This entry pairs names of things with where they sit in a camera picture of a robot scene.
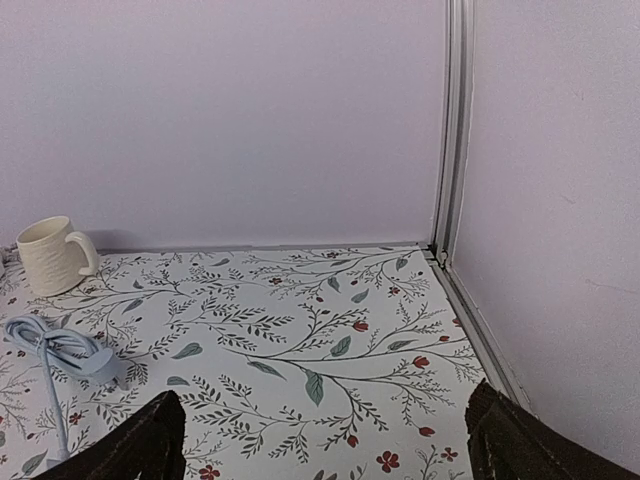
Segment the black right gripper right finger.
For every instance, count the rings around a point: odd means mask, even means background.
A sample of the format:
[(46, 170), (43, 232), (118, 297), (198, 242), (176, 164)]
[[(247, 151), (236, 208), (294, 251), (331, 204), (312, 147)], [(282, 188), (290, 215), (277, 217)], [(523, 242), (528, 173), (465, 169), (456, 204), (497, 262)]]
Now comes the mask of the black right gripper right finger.
[(558, 434), (487, 381), (465, 411), (475, 479), (637, 479), (633, 473)]

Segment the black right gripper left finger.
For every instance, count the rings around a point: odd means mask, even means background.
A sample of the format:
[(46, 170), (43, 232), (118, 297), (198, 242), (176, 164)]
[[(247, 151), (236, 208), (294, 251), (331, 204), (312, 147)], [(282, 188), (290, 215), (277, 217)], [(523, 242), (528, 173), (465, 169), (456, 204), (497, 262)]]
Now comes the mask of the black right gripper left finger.
[(176, 392), (159, 393), (87, 450), (38, 477), (61, 479), (182, 479), (186, 414)]

